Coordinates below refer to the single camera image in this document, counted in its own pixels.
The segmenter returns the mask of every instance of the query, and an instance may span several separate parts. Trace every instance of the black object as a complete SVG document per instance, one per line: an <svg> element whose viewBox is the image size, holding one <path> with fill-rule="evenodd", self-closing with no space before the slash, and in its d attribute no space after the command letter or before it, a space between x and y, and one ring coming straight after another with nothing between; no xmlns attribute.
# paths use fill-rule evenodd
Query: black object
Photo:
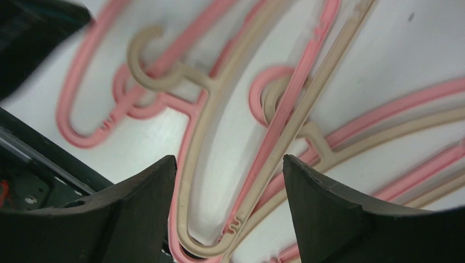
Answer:
<svg viewBox="0 0 465 263"><path fill-rule="evenodd" d="M465 208L432 212L365 195L284 157L303 263L465 262Z"/></svg>
<svg viewBox="0 0 465 263"><path fill-rule="evenodd" d="M175 158L166 156L63 208L0 209L2 262L158 262L175 174Z"/></svg>
<svg viewBox="0 0 465 263"><path fill-rule="evenodd" d="M0 100L65 39L90 22L85 7L57 0L0 1Z"/></svg>
<svg viewBox="0 0 465 263"><path fill-rule="evenodd" d="M31 192L37 194L39 188L44 186L43 183L49 187L49 189L42 188L44 192L48 191L48 196L45 203L41 204L41 207L61 207L67 202L82 198L82 196L76 194L76 191L83 196L89 196L113 185L109 180L58 145L0 108L0 163L4 163L2 160L8 165L6 165L5 171L0 170L0 177L8 169L18 170L21 175L36 177L32 177L32 180L28 181L26 185L16 184L17 187L24 186L26 188L26 195L30 195ZM22 201L24 197L17 196L16 198ZM37 203L39 203L41 201L40 196L37 195L36 197L38 199ZM35 209L35 207L22 207L19 205L15 208L25 210ZM165 230L163 250L169 253L166 233ZM160 262L172 263L173 259L169 254L162 253Z"/></svg>

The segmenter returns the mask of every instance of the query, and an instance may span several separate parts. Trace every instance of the beige clothes hanger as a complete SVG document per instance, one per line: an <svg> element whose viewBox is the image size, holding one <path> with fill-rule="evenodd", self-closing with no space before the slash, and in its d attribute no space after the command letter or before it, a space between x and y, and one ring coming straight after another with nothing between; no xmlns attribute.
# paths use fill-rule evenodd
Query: beige clothes hanger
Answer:
<svg viewBox="0 0 465 263"><path fill-rule="evenodd" d="M208 127L210 127L226 89L234 86L232 81L240 73L241 69L244 68L250 57L251 49L256 47L257 43L265 36L267 30L270 29L270 25L276 21L279 15L286 9L286 5L291 2L292 0L266 1L249 22L245 32L240 36L237 45L226 57L226 63L221 67L214 79L181 62L177 63L167 76L157 79L147 76L140 66L139 57L151 39L161 36L162 30L159 26L149 27L141 31L129 45L127 53L128 67L135 81L141 86L150 90L165 92L179 84L182 79L187 79L207 90L209 95L195 125L194 134L187 150L183 172L180 175L182 179L179 185L177 202L178 237L182 246L194 255L203 258L220 255L231 246L237 237L238 228L234 226L231 226L231 231L225 233L219 243L215 245L203 245L189 235L188 207L191 182L206 132Z"/></svg>
<svg viewBox="0 0 465 263"><path fill-rule="evenodd" d="M463 187L465 187L465 169L452 174L441 185L429 189L421 195L404 202L402 205L413 208L424 208Z"/></svg>
<svg viewBox="0 0 465 263"><path fill-rule="evenodd" d="M286 191L283 190L250 216L253 208L258 202L258 199L271 179L274 170L278 166L278 163L281 161L282 156L285 154L289 144L296 136L300 135L303 137L308 137L311 143L317 147L318 152L322 154L320 163L323 165L333 164L334 161L331 160L338 161L343 159L342 157L346 156L347 153L356 153L356 150L358 150L357 148L352 148L349 149L349 152L343 152L343 156L341 157L334 156L334 153L332 150L330 150L324 136L320 133L315 123L310 122L304 126L302 125L306 121L307 116L311 111L317 97L323 90L327 81L332 76L333 71L341 62L341 58L344 57L346 50L357 35L361 25L368 18L367 14L374 9L374 3L375 0L362 0L359 4L356 5L354 14L345 23L331 50L325 57L325 61L316 73L314 79L312 81L306 82L304 86L306 91L300 100L299 105L288 121L286 128L282 132L280 139L278 140L275 148L273 149L273 152L271 153L270 158L267 160L265 166L260 171L255 183L247 195L246 200L244 200L242 206L236 214L237 225L231 227L236 229L239 234L237 239L234 240L232 246L228 249L228 251L225 252L222 258L222 262L229 262L233 251L242 242L242 240L277 206L279 206L287 199ZM273 117L272 115L270 116L268 112L275 111L274 108L276 102L280 94L284 91L285 86L287 85L286 81L288 81L288 79L275 83L274 85L278 85L278 87L272 87L269 91L270 94L267 96L267 102L264 103L264 106L266 107L264 108L265 116L268 122Z"/></svg>
<svg viewBox="0 0 465 263"><path fill-rule="evenodd" d="M334 42L331 50L325 58L325 61L321 65L320 69L316 73L312 82L308 82L306 92L304 93L300 104L297 106L292 117L288 121L284 128L275 148L273 149L270 157L266 160L266 163L260 173L257 176L252 188L247 194L246 199L239 207L236 213L236 224L231 224L230 228L240 232L243 228L244 223L248 220L253 208L257 204L260 196L270 181L276 167L281 161L282 156L289 147L290 143L298 135L302 125L304 124L307 116L312 109L316 98L323 90L325 84L330 79L332 72L338 66L343 57L345 51L349 47L351 41L355 38L360 26L367 18L367 13L372 9L375 0L362 0L357 4L354 15L348 19L343 29L339 33L336 41ZM308 133L310 130L313 131L311 136L315 143L321 144L320 140L316 139L314 134L315 128L312 128L313 124L306 125L304 131ZM320 149L322 152L326 152L323 147Z"/></svg>

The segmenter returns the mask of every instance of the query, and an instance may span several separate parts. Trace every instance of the red wire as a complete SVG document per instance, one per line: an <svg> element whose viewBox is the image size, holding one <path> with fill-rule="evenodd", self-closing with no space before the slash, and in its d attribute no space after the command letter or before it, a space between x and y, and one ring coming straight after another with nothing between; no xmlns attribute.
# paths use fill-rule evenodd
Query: red wire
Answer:
<svg viewBox="0 0 465 263"><path fill-rule="evenodd" d="M5 199L8 197L10 187L8 186L8 182L6 180L0 182L0 185L3 188L2 194L0 195L0 207L3 207L3 203L5 202Z"/></svg>

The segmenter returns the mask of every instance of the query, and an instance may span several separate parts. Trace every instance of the pile of hangers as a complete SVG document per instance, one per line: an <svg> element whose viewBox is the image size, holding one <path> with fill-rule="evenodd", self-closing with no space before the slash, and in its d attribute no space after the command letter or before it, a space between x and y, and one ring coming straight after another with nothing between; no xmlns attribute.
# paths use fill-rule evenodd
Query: pile of hangers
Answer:
<svg viewBox="0 0 465 263"><path fill-rule="evenodd" d="M146 119L156 116L164 108L169 107L189 117L178 154L178 175L169 216L169 245L178 262L230 261L232 253L247 235L275 208L286 201L283 176L280 174L273 177L273 175L282 156L295 138L305 138L310 145L300 159L324 173L386 142L465 119L465 107L457 108L399 124L346 146L348 140L388 118L419 105L463 92L465 79L455 79L385 104L351 121L334 133L324 136L319 126L308 120L309 113L376 5L376 0L359 1L317 73L310 79L309 72L339 11L340 0L325 0L319 23L314 28L314 37L308 42L297 67L270 67L260 73L252 83L249 93L250 109L256 120L267 127L268 131L222 235L213 245L201 244L189 235L188 207L191 182L206 131L212 125L214 113L223 96L228 94L228 89L235 86L234 75L247 65L249 50L256 47L257 43L266 36L269 25L276 21L293 0L259 0L246 16L241 30L224 47L208 75L180 62L179 59L237 0L213 0L152 65L142 65L140 55L149 41L162 37L162 28L155 25L141 30L129 44L127 64L122 65L115 74L112 87L116 101L115 108L92 135L80 135L70 124L70 113L78 87L106 32L130 2L131 0L109 0L97 17L96 23L90 28L66 78L56 112L56 121L60 132L69 143L76 147L90 148L102 143L125 116ZM125 85L130 77L133 77L137 84L126 91ZM169 93L181 81L190 81L202 87L203 90L196 102L190 103ZM272 86L262 102L261 93L270 83ZM154 103L147 107L137 106L139 100L149 90L158 92ZM303 95L295 107L301 93ZM375 196L385 201L394 201L463 157L465 157L465 146L463 144L452 146L386 186ZM421 208L465 185L465 171L451 178L445 184L403 205ZM183 248L203 260L191 258ZM297 245L289 247L270 262L300 262Z"/></svg>

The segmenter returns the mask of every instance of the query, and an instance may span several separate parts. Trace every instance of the white surface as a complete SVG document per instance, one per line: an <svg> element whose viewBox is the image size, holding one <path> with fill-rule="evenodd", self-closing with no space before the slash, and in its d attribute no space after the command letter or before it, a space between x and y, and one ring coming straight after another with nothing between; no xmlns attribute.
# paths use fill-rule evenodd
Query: white surface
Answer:
<svg viewBox="0 0 465 263"><path fill-rule="evenodd" d="M165 28L166 37L151 45L146 54L147 58L155 58L209 1L134 0L107 35L81 85L72 114L76 129L90 133L114 105L110 92L112 76L124 63L128 41L141 27L160 23ZM80 2L96 14L104 1ZM253 2L240 0L186 60L208 70ZM355 1L343 0L323 54L329 50L354 4ZM309 28L317 21L321 5L317 0L296 1L260 46L230 100L224 104L221 119L211 128L211 140L202 151L193 183L189 224L196 239L211 242L219 233L266 132L252 118L247 106L248 87L253 77L271 65L296 64L311 36ZM381 0L311 118L329 133L387 101L465 75L464 11L462 0ZM126 118L106 142L90 150L75 148L62 138L54 118L56 101L82 37L78 34L63 44L27 81L23 90L2 106L112 182L124 180L164 155L177 155L187 118L174 110L144 121ZM182 96L195 98L198 90L186 89ZM463 106L463 99L465 96L458 95L428 104L403 115L402 119ZM457 142L464 137L464 131L465 122L459 122L406 136L361 154L327 174L362 192L373 193ZM304 147L297 142L290 152L297 154ZM453 169L459 168L463 168L463 163ZM464 204L464 195L465 190L457 191L428 208ZM267 260L294 241L285 203L241 244L234 262Z"/></svg>

